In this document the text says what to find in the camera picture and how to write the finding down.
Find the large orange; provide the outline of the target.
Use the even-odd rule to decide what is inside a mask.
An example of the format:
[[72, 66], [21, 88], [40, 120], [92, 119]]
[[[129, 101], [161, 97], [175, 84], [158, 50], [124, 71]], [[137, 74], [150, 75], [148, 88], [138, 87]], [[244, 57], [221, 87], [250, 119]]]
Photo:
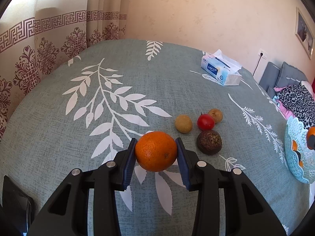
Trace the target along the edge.
[[297, 151], [298, 150], [297, 143], [294, 140], [292, 140], [292, 150], [293, 151]]

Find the dark wrinkled fruit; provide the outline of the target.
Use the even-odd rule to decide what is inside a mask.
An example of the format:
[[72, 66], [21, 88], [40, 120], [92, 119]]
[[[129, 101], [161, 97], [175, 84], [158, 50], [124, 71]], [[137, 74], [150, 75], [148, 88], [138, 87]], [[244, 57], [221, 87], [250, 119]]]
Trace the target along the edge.
[[221, 136], [214, 130], [203, 131], [198, 135], [196, 145], [202, 153], [215, 155], [222, 148]]
[[298, 151], [295, 151], [295, 153], [297, 154], [298, 156], [298, 162], [301, 160], [301, 154], [298, 152]]

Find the tan longan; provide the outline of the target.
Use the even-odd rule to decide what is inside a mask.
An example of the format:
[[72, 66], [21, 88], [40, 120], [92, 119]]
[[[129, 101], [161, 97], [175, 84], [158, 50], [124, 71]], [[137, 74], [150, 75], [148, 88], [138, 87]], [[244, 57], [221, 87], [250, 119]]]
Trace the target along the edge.
[[223, 113], [219, 109], [211, 109], [208, 112], [208, 115], [213, 118], [215, 124], [218, 124], [223, 120]]
[[192, 120], [188, 115], [181, 114], [175, 119], [175, 127], [177, 131], [187, 134], [192, 130]]

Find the red tomato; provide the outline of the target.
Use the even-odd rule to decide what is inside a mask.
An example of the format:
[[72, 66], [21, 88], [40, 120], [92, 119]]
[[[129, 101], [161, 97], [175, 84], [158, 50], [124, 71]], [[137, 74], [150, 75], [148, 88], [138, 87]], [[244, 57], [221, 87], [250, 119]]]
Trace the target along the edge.
[[215, 126], [215, 121], [208, 114], [201, 114], [197, 119], [197, 126], [201, 131], [212, 130]]

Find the mandarin orange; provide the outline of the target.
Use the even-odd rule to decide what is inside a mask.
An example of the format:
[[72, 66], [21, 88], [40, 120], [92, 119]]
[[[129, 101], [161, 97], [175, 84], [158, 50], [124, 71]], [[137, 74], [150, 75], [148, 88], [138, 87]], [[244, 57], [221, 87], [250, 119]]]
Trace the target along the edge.
[[311, 136], [315, 135], [315, 127], [310, 127], [307, 132], [307, 139]]
[[169, 168], [177, 158], [175, 140], [164, 132], [149, 132], [135, 146], [138, 164], [147, 171], [159, 172]]

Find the light blue lattice basket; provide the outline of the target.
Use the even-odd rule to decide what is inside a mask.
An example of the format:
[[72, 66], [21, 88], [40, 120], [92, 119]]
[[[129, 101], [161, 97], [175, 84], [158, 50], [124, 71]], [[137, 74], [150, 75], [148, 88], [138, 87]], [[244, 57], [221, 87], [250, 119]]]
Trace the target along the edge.
[[294, 177], [305, 184], [314, 182], [314, 127], [304, 128], [296, 117], [289, 117], [284, 134], [286, 162]]

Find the pink cloth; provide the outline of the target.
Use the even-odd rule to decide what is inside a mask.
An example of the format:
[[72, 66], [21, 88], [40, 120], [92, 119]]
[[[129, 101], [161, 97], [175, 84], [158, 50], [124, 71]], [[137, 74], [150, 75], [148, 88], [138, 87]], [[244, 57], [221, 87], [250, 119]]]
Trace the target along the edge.
[[298, 118], [306, 128], [314, 126], [314, 92], [307, 81], [285, 87], [275, 87], [276, 102], [286, 119]]

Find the leopard print garment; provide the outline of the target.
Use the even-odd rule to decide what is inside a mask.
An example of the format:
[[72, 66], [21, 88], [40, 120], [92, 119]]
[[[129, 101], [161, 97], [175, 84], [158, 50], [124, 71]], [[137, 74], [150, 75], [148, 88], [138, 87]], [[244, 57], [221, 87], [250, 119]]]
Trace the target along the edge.
[[314, 98], [305, 86], [290, 85], [275, 92], [283, 106], [304, 124], [305, 129], [314, 127]]

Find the grey cushion left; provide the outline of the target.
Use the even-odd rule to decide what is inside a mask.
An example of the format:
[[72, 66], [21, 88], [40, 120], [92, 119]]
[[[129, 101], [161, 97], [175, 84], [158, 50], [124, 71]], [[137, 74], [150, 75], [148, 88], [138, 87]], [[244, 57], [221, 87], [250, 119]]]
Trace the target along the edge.
[[278, 76], [280, 73], [280, 68], [278, 68], [274, 63], [268, 62], [263, 76], [260, 79], [259, 85], [264, 91], [267, 92], [270, 98], [275, 96], [274, 87], [276, 86]]

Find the grey leaf bedspread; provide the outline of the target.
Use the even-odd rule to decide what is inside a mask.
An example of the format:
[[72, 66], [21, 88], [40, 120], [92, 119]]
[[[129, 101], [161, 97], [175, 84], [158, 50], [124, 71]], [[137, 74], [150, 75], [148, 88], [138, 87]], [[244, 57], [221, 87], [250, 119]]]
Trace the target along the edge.
[[289, 171], [286, 120], [272, 98], [241, 69], [238, 86], [221, 86], [201, 69], [203, 52], [148, 41], [102, 41], [64, 62], [19, 103], [1, 131], [1, 175], [38, 207], [73, 168], [96, 169], [132, 138], [163, 131], [180, 137], [175, 119], [219, 109], [217, 169], [240, 168], [267, 200], [287, 234], [309, 209], [309, 187]]

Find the tissue box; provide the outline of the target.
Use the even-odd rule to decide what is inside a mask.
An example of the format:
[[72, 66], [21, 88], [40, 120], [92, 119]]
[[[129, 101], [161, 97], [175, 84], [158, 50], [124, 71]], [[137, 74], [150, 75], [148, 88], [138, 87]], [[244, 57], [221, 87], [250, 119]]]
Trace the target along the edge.
[[224, 55], [221, 50], [213, 54], [203, 52], [201, 68], [223, 86], [238, 86], [242, 79], [239, 73], [242, 65]]

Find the patterned beige curtain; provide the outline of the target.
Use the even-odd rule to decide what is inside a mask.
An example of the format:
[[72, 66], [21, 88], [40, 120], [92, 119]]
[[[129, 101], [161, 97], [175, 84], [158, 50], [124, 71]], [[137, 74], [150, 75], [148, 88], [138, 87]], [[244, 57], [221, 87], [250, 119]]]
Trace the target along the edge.
[[64, 62], [123, 39], [129, 0], [11, 0], [1, 17], [1, 131], [21, 100]]

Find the white wall socket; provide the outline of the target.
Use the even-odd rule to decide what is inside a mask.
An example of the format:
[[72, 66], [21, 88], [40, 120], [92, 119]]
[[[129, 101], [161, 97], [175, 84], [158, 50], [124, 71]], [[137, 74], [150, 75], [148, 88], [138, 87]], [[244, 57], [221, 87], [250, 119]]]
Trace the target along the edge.
[[266, 60], [268, 58], [268, 53], [263, 49], [259, 49], [258, 56]]

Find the framed wall picture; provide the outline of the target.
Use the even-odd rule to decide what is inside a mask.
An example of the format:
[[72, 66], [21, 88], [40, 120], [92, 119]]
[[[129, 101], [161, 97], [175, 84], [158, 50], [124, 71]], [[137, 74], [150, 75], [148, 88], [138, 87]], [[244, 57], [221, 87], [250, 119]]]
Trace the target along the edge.
[[295, 35], [305, 49], [308, 58], [311, 60], [314, 47], [314, 35], [312, 34], [311, 29], [309, 28], [305, 18], [302, 15], [302, 12], [298, 7], [296, 8]]

